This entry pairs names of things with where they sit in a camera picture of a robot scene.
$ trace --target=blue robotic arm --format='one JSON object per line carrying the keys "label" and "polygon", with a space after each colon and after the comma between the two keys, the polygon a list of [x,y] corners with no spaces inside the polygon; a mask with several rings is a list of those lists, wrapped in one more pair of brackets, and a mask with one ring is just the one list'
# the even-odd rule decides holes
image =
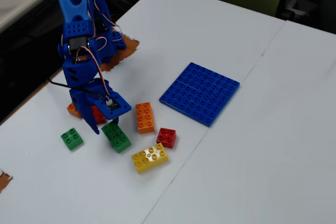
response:
{"label": "blue robotic arm", "polygon": [[125,49],[121,33],[112,29],[105,0],[59,0],[64,16],[63,36],[58,51],[64,58],[63,71],[72,102],[99,134],[92,106],[108,119],[118,122],[131,106],[102,77],[100,66],[109,62],[116,50]]}

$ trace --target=blue lego baseplate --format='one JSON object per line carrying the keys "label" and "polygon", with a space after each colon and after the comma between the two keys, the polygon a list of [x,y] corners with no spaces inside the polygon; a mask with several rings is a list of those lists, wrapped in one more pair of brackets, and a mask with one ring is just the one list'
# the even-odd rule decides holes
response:
{"label": "blue lego baseplate", "polygon": [[240,83],[190,63],[160,102],[210,127]]}

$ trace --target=lego brick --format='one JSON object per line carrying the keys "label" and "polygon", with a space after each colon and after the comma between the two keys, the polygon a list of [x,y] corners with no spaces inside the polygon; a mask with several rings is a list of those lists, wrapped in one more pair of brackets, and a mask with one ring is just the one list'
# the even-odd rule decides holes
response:
{"label": "lego brick", "polygon": [[76,110],[75,106],[73,103],[71,103],[68,107],[67,107],[67,110],[69,111],[69,113],[71,115],[74,115],[78,118],[82,118],[82,116],[79,114],[79,112]]}
{"label": "lego brick", "polygon": [[92,106],[92,112],[97,124],[103,124],[107,122],[105,116],[98,110],[96,106]]}
{"label": "lego brick", "polygon": [[153,114],[150,102],[140,103],[137,107],[137,122],[140,134],[154,132]]}
{"label": "lego brick", "polygon": [[190,63],[160,102],[210,127],[240,83]]}
{"label": "lego brick", "polygon": [[156,142],[161,143],[166,148],[173,148],[176,140],[176,131],[161,128]]}
{"label": "lego brick", "polygon": [[168,161],[168,155],[161,143],[156,144],[132,156],[138,173],[142,173]]}
{"label": "lego brick", "polygon": [[82,138],[80,137],[78,132],[75,130],[75,128],[72,128],[70,131],[61,135],[61,138],[63,139],[64,143],[67,145],[69,150],[71,151],[83,143]]}
{"label": "lego brick", "polygon": [[115,122],[110,122],[101,129],[117,153],[131,146],[130,140]]}

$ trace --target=orange lego brick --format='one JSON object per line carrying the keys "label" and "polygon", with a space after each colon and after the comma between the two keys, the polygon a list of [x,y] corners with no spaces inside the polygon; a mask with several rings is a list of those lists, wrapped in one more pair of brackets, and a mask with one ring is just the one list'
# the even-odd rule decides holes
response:
{"label": "orange lego brick", "polygon": [[71,115],[74,115],[78,118],[82,118],[82,116],[79,114],[79,112],[76,110],[75,106],[73,103],[71,103],[68,107],[67,107],[67,110],[69,111],[69,113]]}
{"label": "orange lego brick", "polygon": [[150,102],[140,103],[137,107],[137,122],[140,134],[154,132],[154,122]]}

